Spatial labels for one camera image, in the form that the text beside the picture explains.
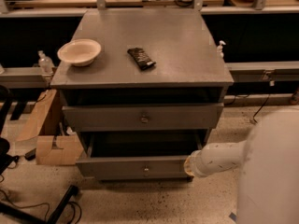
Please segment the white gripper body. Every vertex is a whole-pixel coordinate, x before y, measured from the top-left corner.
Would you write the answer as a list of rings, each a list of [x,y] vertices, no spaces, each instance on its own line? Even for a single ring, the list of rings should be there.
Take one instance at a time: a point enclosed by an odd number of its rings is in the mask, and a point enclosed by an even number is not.
[[[190,156],[190,168],[192,175],[207,177],[217,172],[217,145],[210,144],[201,150],[194,151]]]

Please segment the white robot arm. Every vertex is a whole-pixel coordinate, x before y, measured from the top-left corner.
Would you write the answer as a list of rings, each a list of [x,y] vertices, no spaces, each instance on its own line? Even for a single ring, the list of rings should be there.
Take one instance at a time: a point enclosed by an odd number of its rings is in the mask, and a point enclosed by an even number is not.
[[[299,224],[299,108],[264,116],[238,143],[211,143],[184,163],[198,178],[239,169],[236,224]]]

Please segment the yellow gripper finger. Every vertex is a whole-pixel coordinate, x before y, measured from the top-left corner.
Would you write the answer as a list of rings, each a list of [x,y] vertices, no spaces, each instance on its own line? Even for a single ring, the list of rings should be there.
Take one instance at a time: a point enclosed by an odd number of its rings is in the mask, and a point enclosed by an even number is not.
[[[192,168],[191,168],[190,158],[186,159],[183,166],[184,166],[184,171],[187,175],[194,176],[194,174],[192,172]]]

